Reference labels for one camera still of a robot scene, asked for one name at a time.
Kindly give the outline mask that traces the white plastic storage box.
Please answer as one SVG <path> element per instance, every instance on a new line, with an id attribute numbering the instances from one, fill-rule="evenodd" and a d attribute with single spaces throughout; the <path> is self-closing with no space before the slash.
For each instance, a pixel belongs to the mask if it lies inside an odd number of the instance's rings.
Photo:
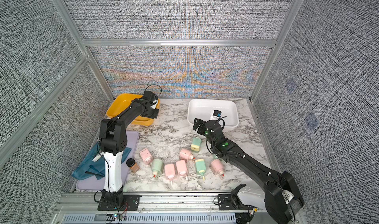
<path id="1" fill-rule="evenodd" d="M 234 102 L 228 100 L 212 99 L 192 99 L 189 102 L 187 121 L 191 127 L 194 125 L 194 119 L 199 118 L 204 121 L 216 119 L 217 115 L 224 117 L 224 131 L 232 131 L 239 125 L 239 116 L 237 106 Z"/>

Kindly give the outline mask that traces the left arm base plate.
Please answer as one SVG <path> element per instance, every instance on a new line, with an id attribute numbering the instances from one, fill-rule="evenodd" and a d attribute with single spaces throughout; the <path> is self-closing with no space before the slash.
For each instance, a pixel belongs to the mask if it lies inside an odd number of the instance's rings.
<path id="1" fill-rule="evenodd" d="M 140 195 L 123 195 L 110 197 L 109 195 L 102 196 L 97 210 L 98 211 L 137 211 L 140 203 Z"/>

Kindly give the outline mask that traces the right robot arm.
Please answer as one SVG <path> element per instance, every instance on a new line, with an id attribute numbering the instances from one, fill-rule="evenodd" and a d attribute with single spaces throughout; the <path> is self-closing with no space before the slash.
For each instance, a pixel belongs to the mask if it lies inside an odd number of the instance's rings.
<path id="1" fill-rule="evenodd" d="M 225 137 L 218 120 L 194 119 L 193 130 L 205 136 L 209 151 L 250 177 L 265 193 L 265 209 L 278 224 L 294 221 L 305 202 L 293 176 L 272 170 L 242 150 L 237 143 Z"/>

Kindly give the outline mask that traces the yellow plastic storage box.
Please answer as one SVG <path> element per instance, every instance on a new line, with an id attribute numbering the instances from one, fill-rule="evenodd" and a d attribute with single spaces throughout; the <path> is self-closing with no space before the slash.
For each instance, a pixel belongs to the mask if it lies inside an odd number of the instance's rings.
<path id="1" fill-rule="evenodd" d="M 116 115 L 119 115 L 121 112 L 126 110 L 131 102 L 136 98 L 141 98 L 143 95 L 139 94 L 130 94 L 130 93 L 123 93 L 120 94 L 110 105 L 106 112 L 107 119 L 111 119 L 115 117 Z M 138 116 L 132 121 L 132 124 L 134 125 L 143 125 L 143 126 L 150 126 L 154 122 L 153 118 L 147 118 Z"/>

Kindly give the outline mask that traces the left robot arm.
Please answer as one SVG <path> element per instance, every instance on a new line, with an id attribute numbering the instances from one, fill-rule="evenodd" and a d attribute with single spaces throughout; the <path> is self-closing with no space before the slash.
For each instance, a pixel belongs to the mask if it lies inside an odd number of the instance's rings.
<path id="1" fill-rule="evenodd" d="M 109 193 L 122 192 L 121 160 L 127 146 L 126 128 L 138 116 L 155 119 L 159 109 L 156 108 L 158 97 L 136 98 L 121 113 L 111 119 L 104 119 L 100 124 L 99 146 L 105 160 L 105 185 Z"/>

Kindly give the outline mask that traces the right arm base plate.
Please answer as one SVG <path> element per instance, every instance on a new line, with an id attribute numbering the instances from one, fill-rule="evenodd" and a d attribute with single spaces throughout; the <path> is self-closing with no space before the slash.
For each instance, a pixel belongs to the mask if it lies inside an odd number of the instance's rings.
<path id="1" fill-rule="evenodd" d="M 219 210 L 249 210 L 249 206 L 244 205 L 236 195 L 232 194 L 219 194 L 217 196 L 217 204 Z"/>

